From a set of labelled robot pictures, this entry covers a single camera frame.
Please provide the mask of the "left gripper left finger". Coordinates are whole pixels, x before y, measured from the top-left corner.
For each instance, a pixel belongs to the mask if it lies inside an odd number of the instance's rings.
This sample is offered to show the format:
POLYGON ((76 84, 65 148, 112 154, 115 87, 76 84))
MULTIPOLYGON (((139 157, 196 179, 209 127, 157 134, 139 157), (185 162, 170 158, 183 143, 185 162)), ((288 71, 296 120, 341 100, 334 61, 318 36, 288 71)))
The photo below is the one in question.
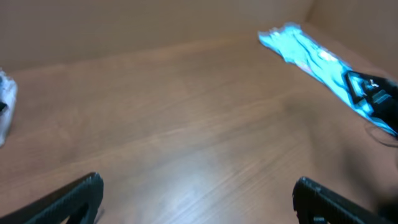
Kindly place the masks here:
POLYGON ((90 223, 95 222, 104 192, 97 172, 80 177, 23 208, 1 217, 1 223, 90 223))

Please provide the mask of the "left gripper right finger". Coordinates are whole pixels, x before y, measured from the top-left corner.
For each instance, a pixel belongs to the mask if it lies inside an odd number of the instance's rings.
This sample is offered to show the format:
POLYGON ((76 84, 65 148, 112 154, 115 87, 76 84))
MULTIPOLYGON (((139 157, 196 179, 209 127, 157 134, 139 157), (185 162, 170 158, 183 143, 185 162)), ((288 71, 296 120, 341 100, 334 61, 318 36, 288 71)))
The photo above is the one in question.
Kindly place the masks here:
POLYGON ((390 223, 369 210, 342 197, 308 177, 295 183, 293 208, 300 224, 339 223, 372 224, 390 223))

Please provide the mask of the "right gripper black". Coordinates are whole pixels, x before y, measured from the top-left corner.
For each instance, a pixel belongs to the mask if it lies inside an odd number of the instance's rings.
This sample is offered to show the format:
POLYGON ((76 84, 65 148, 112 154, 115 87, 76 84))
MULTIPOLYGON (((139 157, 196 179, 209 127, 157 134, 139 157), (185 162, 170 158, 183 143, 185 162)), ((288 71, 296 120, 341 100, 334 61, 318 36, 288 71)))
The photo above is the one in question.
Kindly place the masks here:
POLYGON ((370 118, 383 121, 397 134, 397 83, 392 80, 349 70, 343 78, 355 107, 363 102, 371 108, 370 118))

